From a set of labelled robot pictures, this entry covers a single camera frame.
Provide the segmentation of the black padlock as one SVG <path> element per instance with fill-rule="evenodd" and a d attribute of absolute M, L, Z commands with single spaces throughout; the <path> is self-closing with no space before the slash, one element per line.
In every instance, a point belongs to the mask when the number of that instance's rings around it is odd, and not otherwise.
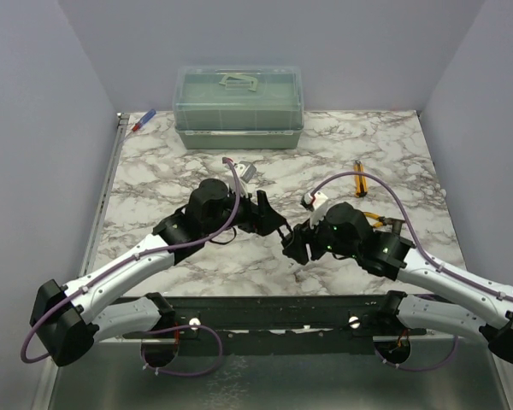
<path fill-rule="evenodd" d="M 277 229 L 280 236 L 280 243 L 283 249 L 287 248 L 293 240 L 292 228 L 288 224 L 284 224 Z"/>

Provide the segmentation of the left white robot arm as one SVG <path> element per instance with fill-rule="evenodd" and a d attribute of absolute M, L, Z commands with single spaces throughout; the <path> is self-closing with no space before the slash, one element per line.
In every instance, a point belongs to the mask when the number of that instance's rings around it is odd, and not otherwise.
<path fill-rule="evenodd" d="M 192 256 L 223 231 L 236 228 L 266 237 L 286 226 L 267 194 L 239 195 L 234 184 L 205 179 L 188 203 L 163 219 L 132 249 L 95 272 L 59 285 L 39 286 L 29 319 L 57 366 L 85 355 L 94 343 L 131 332 L 164 337 L 174 320 L 165 299 L 156 294 L 118 303 L 128 290 Z"/>

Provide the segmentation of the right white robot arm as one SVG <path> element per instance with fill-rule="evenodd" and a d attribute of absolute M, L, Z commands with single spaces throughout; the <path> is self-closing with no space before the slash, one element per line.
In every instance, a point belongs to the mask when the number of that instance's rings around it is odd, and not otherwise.
<path fill-rule="evenodd" d="M 483 339 L 513 364 L 513 286 L 479 277 L 420 251 L 398 234 L 375 230 L 363 212 L 342 202 L 312 214 L 281 241 L 285 256 L 301 265 L 326 253 L 353 259 L 377 277 L 412 284 L 440 296 L 434 302 L 399 293 L 376 316 L 388 334 L 425 328 Z"/>

